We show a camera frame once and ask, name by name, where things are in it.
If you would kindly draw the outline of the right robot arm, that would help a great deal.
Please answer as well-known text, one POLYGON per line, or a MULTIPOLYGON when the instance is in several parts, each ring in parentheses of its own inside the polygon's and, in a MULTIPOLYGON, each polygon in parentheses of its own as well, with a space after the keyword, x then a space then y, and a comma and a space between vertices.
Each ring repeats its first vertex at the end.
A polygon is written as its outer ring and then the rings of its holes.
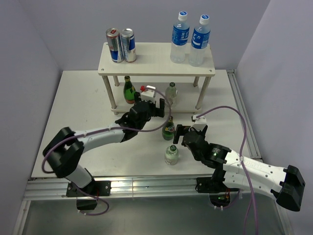
POLYGON ((297 212, 301 209, 305 181, 298 168, 277 167, 251 158, 240 160, 234 150, 205 140, 205 130, 197 131, 191 126, 179 124, 173 143, 180 137, 194 159, 214 170, 210 177, 197 178, 199 193, 222 193, 227 190, 253 189, 276 201, 281 207, 297 212))

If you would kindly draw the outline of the clear glass bottle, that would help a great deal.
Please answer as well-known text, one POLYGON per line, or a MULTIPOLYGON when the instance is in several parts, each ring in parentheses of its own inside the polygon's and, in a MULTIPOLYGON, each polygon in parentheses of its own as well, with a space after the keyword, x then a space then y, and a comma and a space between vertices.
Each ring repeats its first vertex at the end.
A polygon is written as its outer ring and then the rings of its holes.
POLYGON ((174 107, 176 105, 177 100, 177 88, 175 82, 170 82, 169 86, 167 87, 165 91, 165 96, 167 100, 169 101, 169 104, 174 107))
POLYGON ((179 151, 175 145, 167 147, 164 155, 165 162, 168 165, 175 165, 179 160, 179 151))

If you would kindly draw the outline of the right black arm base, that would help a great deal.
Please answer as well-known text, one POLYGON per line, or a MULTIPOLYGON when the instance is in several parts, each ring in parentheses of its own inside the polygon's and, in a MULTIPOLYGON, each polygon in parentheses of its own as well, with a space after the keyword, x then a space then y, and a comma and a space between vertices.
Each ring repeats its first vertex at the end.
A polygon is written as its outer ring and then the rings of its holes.
POLYGON ((223 183, 212 181, 211 177, 198 177, 195 190, 198 193, 207 193, 214 206, 227 206, 231 202, 230 189, 223 183))

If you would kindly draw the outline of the water bottle blue label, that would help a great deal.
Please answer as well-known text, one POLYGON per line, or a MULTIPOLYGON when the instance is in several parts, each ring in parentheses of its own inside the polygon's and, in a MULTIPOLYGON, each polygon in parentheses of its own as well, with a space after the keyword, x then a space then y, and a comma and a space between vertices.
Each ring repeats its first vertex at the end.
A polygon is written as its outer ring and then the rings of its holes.
POLYGON ((186 11, 180 11, 178 19, 173 25, 170 59, 174 63, 182 63, 185 59, 185 48, 190 30, 187 17, 186 11))
POLYGON ((200 16, 199 24, 194 27, 191 40, 191 48, 189 53, 189 64, 194 67, 199 67, 203 64, 205 50, 208 46, 210 37, 209 15, 203 14, 200 16))

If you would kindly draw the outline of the dark green glass bottle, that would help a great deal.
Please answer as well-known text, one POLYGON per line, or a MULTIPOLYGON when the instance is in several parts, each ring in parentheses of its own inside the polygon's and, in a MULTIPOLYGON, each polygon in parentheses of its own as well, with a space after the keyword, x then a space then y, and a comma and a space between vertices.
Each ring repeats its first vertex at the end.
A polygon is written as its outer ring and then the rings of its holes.
POLYGON ((135 88, 131 82, 131 78, 129 76, 124 77, 125 84, 123 88, 123 95, 124 99, 127 103, 133 104, 134 103, 134 94, 135 94, 135 88))
POLYGON ((174 138, 174 131, 175 131, 174 118, 170 116, 168 122, 162 128, 162 137, 165 140, 170 141, 174 138))

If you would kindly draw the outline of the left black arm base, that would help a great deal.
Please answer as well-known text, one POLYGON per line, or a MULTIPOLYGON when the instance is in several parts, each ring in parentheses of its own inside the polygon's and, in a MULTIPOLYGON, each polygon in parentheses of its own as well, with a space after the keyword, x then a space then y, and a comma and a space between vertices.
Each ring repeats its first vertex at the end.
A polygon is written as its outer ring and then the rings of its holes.
POLYGON ((111 192, 111 181, 92 180, 84 188, 77 187, 74 183, 68 183, 66 197, 76 198, 76 208, 80 211, 92 211, 96 208, 98 198, 109 196, 111 192))

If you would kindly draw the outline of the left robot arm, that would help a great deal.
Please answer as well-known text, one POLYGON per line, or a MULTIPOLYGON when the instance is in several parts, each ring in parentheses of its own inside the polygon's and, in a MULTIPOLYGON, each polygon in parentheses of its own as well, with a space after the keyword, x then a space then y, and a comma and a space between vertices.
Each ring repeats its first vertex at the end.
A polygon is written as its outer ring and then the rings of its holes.
POLYGON ((126 142, 139 132, 152 117, 164 117, 168 99, 163 95, 155 101, 158 90, 144 87, 134 95, 135 103, 120 119, 106 128, 89 131, 73 131, 62 128, 43 151, 43 162, 51 167, 51 174, 69 180, 83 195, 91 195, 96 188, 93 176, 79 165, 82 155, 92 149, 111 144, 126 142))

